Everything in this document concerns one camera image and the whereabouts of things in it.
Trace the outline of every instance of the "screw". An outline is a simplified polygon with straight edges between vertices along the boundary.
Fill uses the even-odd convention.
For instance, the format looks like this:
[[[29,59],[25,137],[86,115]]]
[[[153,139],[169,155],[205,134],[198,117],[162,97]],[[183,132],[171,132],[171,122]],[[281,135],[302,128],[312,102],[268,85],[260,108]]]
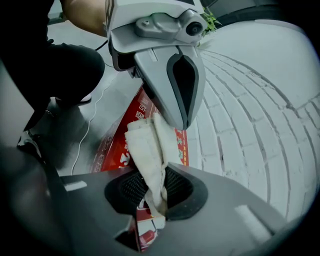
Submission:
[[[142,25],[144,25],[144,26],[149,26],[149,24],[150,24],[149,20],[147,20],[147,19],[142,22]]]

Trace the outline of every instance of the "gray floor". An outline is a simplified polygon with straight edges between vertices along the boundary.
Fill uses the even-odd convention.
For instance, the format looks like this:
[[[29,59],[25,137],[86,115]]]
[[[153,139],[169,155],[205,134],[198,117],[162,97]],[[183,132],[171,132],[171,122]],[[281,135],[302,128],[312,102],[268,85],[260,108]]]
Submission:
[[[49,26],[48,37],[54,39],[55,44],[83,45],[93,49],[106,40],[104,37],[85,32],[68,21]],[[112,65],[107,45],[101,48],[99,53],[105,63]],[[141,83],[139,79],[131,79],[127,72],[118,73],[106,66],[100,83],[92,92],[92,101],[89,104],[62,109],[57,106],[54,98],[51,99],[48,109],[55,117],[44,115],[31,132],[42,135],[42,146],[50,155],[59,175],[71,174],[79,142],[87,131],[88,122],[95,113],[95,102],[101,97],[103,90],[107,88],[97,103],[96,115],[81,144],[79,159],[74,168],[75,175],[90,171],[102,137],[113,122],[126,111]]]

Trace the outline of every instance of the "person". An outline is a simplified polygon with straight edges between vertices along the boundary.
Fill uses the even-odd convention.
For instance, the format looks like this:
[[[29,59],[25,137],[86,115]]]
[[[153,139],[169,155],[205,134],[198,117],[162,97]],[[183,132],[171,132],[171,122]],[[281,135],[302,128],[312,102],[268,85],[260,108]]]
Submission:
[[[60,0],[75,26],[106,36],[106,0]],[[101,55],[81,45],[48,40],[48,13],[54,0],[5,0],[0,3],[0,58],[16,86],[34,109],[26,126],[43,116],[50,97],[67,105],[90,101],[105,70]]]

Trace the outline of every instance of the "folded cloth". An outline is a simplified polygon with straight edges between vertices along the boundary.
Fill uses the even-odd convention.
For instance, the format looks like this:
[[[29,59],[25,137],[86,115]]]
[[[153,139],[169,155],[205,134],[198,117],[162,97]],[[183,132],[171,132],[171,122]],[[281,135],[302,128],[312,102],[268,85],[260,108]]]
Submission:
[[[175,130],[158,113],[152,118],[131,122],[127,128],[124,135],[128,150],[149,188],[144,199],[153,216],[165,215],[165,168],[169,162],[181,162]]]

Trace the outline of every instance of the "white cable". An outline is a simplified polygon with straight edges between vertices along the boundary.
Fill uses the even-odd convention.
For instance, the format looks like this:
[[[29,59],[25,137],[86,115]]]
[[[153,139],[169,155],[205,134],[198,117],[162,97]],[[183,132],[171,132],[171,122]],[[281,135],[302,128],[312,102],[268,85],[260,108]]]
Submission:
[[[108,85],[103,89],[100,98],[94,103],[94,114],[93,114],[93,116],[91,117],[91,119],[89,120],[88,129],[86,130],[85,135],[83,136],[83,138],[82,138],[82,139],[80,140],[80,142],[79,142],[78,154],[77,154],[77,156],[76,156],[76,158],[75,158],[75,161],[74,161],[74,163],[73,163],[73,165],[72,165],[72,168],[71,168],[71,175],[72,175],[72,176],[74,175],[74,168],[75,168],[75,166],[76,166],[76,164],[77,164],[77,161],[78,161],[78,159],[79,159],[81,143],[82,143],[82,142],[84,141],[84,139],[86,138],[86,136],[87,136],[87,134],[88,134],[88,132],[89,132],[89,129],[90,129],[90,123],[91,123],[91,121],[95,118],[95,116],[96,116],[96,114],[97,114],[97,103],[102,99],[102,97],[104,96],[105,90],[109,88],[109,86],[110,86],[111,83],[116,79],[116,77],[117,77],[118,74],[119,74],[119,72],[115,74],[114,78],[113,78],[113,79],[108,83]]]

